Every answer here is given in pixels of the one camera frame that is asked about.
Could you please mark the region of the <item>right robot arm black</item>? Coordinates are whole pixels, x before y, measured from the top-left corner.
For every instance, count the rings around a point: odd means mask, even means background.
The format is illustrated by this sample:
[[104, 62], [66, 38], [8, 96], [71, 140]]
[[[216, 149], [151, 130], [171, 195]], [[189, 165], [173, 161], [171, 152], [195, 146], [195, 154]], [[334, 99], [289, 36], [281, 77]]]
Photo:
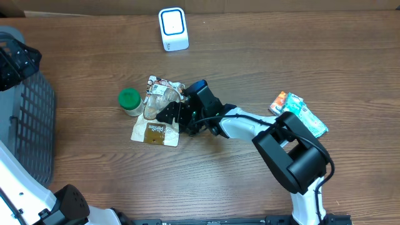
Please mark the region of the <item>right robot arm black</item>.
[[322, 186], [333, 176], [327, 150], [292, 112], [258, 116], [233, 104], [223, 104], [205, 80], [182, 90], [183, 102], [170, 102], [157, 113], [163, 123], [177, 123], [191, 136], [203, 130], [227, 139], [254, 144], [278, 183], [291, 194], [293, 224], [327, 224]]

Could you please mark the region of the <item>small teal tissue pack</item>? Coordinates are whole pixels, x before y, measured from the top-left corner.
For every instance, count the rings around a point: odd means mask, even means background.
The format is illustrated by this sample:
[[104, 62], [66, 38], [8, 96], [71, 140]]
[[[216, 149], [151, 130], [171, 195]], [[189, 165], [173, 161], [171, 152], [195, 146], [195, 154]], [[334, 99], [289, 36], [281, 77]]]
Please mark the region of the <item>small teal tissue pack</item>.
[[303, 107], [303, 103], [304, 103], [303, 98], [290, 92], [286, 97], [282, 111], [283, 112], [288, 111], [298, 116]]

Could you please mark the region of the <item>green bottle cap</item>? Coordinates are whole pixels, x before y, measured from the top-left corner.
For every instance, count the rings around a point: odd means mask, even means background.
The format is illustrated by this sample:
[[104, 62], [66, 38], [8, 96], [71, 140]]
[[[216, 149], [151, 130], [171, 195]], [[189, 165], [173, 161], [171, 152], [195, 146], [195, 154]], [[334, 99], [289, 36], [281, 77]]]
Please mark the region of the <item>green bottle cap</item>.
[[133, 88], [123, 89], [119, 93], [118, 101], [120, 106], [124, 109], [136, 109], [141, 102], [140, 93]]

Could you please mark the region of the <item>teal snack packet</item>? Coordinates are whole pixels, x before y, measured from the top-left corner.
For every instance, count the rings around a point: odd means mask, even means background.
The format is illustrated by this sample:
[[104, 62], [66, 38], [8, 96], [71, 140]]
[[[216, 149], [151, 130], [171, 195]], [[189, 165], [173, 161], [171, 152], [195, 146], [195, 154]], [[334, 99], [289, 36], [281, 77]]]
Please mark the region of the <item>teal snack packet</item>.
[[329, 131], [328, 127], [312, 113], [305, 103], [302, 104], [298, 117], [315, 138], [319, 138]]

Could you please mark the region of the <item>orange tissue pack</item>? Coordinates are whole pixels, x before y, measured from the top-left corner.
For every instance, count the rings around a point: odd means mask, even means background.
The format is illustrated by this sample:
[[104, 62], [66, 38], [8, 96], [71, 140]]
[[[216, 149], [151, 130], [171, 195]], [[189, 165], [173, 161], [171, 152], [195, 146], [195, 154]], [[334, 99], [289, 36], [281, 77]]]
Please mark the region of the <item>orange tissue pack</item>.
[[286, 102], [287, 98], [287, 93], [284, 91], [281, 91], [279, 95], [276, 97], [276, 99], [270, 104], [269, 110], [276, 116], [281, 115], [283, 111], [283, 106]]

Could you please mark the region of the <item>beige dried mushroom bag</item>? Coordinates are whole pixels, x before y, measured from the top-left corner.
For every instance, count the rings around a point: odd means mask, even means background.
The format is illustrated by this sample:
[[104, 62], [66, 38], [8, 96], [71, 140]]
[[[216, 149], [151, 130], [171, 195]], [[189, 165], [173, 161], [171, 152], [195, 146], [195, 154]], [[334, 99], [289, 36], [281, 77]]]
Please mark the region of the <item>beige dried mushroom bag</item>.
[[131, 140], [176, 147], [179, 141], [179, 126], [176, 122], [159, 122], [156, 115], [171, 102], [183, 102], [185, 85], [156, 76], [147, 80], [144, 110], [139, 115], [131, 134]]

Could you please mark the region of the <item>clear jar white contents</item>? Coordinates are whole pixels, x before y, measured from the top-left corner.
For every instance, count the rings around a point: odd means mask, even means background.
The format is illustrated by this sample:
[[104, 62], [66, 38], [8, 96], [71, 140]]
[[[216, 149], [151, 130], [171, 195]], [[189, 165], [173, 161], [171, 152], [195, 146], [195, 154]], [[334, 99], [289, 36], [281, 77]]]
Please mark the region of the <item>clear jar white contents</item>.
[[140, 93], [133, 89], [123, 89], [118, 96], [119, 105], [125, 112], [133, 117], [139, 116], [144, 111], [144, 102]]

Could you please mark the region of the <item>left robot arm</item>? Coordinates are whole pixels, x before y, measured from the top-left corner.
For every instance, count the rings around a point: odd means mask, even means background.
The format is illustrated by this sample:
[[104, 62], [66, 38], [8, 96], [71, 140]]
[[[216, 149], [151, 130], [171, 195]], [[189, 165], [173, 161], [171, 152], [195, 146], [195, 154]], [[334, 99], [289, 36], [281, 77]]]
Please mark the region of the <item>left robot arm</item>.
[[131, 224], [121, 211], [87, 204], [71, 184], [52, 192], [56, 96], [41, 53], [1, 27], [1, 224]]

